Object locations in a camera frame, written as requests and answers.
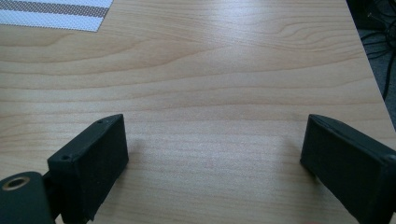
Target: wood grain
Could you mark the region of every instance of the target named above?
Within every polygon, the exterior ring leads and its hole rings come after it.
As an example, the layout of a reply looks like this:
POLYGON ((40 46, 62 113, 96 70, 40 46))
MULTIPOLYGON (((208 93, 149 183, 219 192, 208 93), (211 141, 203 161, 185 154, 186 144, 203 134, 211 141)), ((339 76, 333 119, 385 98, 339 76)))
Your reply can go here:
POLYGON ((343 0, 115 0, 98 33, 0 26, 0 178, 44 174, 116 113, 131 162, 94 223, 357 223, 299 164, 308 114, 396 147, 343 0))

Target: black plastic block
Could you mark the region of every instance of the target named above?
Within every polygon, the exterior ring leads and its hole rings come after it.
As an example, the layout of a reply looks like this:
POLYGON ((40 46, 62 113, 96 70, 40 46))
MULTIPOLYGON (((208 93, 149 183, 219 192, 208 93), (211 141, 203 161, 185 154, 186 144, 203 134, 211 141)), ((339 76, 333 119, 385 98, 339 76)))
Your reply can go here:
POLYGON ((343 122, 310 115, 301 164, 359 223, 389 223, 396 207, 396 153, 343 122))
POLYGON ((64 192, 64 222, 93 220, 127 162, 122 115, 96 121, 53 154, 49 172, 64 192))
POLYGON ((0 223, 54 223, 41 174, 13 175, 0 181, 0 187, 0 223))

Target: striped paper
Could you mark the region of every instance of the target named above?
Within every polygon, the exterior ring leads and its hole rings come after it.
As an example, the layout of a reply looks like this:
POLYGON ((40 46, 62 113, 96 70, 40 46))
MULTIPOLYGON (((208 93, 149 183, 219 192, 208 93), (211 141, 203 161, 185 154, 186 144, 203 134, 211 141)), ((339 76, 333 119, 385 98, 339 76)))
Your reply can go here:
POLYGON ((0 24, 97 32, 112 0, 0 0, 0 24))

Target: floor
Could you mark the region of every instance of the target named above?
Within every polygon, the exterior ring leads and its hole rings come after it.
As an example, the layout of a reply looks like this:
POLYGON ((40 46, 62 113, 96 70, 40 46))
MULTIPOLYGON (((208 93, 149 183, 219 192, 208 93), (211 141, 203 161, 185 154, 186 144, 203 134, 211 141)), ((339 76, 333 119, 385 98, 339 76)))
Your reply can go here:
POLYGON ((393 10, 388 0, 374 0, 371 4, 372 6, 376 6, 379 11, 374 10, 375 13, 370 14, 370 10, 368 10, 368 14, 376 21, 384 23, 387 29, 389 29, 389 33, 384 33, 383 30, 360 29, 357 25, 358 32, 373 69, 376 83, 382 93, 384 93, 386 86, 387 72, 388 70, 390 71, 389 90, 385 98, 385 105, 390 114, 393 127, 396 130, 396 60, 392 60, 392 63, 390 62, 392 53, 396 52, 396 25, 392 25, 393 22, 393 24, 396 24, 396 11, 393 10), (387 34, 391 46, 386 41, 387 34))

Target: metal ring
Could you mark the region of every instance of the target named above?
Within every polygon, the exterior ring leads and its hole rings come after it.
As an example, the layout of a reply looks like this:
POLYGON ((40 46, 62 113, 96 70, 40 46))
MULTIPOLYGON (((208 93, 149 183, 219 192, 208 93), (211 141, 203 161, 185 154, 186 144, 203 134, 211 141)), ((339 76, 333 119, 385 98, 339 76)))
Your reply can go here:
POLYGON ((6 184, 3 185, 2 189, 6 191, 19 189, 26 185, 30 181, 28 176, 18 176, 11 180, 8 180, 6 184))

